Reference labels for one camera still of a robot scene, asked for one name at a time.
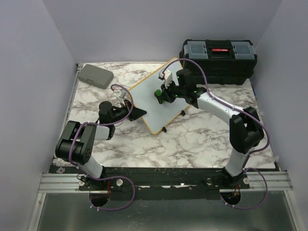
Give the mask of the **green whiteboard eraser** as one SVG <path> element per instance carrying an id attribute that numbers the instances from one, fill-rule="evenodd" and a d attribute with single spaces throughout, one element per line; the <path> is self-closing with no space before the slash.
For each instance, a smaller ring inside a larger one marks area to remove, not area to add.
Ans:
<path id="1" fill-rule="evenodd" d="M 161 96 L 161 95 L 162 95 L 161 90 L 156 90 L 155 93 L 154 93 L 154 95 L 155 95 L 156 97 Z"/>

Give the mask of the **yellow framed whiteboard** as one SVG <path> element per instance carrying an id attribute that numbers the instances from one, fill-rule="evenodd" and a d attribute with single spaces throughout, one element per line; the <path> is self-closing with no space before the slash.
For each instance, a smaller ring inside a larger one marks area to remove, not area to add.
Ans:
<path id="1" fill-rule="evenodd" d="M 176 60 L 176 58 L 169 60 L 129 89 L 134 106 L 147 112 L 142 119 L 153 135 L 161 132 L 163 128 L 189 106 L 186 101 L 181 98 L 176 99 L 173 103 L 160 104 L 154 96 L 155 91 L 160 90 L 163 84 L 163 81 L 158 78 L 159 72 L 174 60 Z"/>

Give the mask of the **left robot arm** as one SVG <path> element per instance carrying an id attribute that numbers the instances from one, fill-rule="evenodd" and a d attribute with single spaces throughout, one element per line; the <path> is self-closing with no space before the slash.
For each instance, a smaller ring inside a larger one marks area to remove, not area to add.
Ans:
<path id="1" fill-rule="evenodd" d="M 107 183 L 104 167 L 92 156 L 94 141 L 107 141 L 115 133 L 115 124 L 124 120 L 134 121 L 146 115 L 147 111 L 135 107 L 124 100 L 120 107 L 104 101 L 99 105 L 99 118 L 96 123 L 68 121 L 55 148 L 55 155 L 90 177 L 90 184 L 102 190 Z"/>

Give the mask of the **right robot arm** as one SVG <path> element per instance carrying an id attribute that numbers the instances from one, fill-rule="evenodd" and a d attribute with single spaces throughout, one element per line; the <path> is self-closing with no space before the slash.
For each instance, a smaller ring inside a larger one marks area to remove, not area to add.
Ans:
<path id="1" fill-rule="evenodd" d="M 249 152 L 264 138 L 256 109 L 244 109 L 210 94 L 205 87 L 193 81 L 192 72 L 188 69 L 177 71 L 176 77 L 169 70 L 161 71 L 158 78 L 163 84 L 154 95 L 160 104 L 173 103 L 181 98 L 187 104 L 213 114 L 229 126 L 232 152 L 224 167 L 221 182 L 224 187 L 233 188 L 239 183 L 238 176 L 243 172 Z"/>

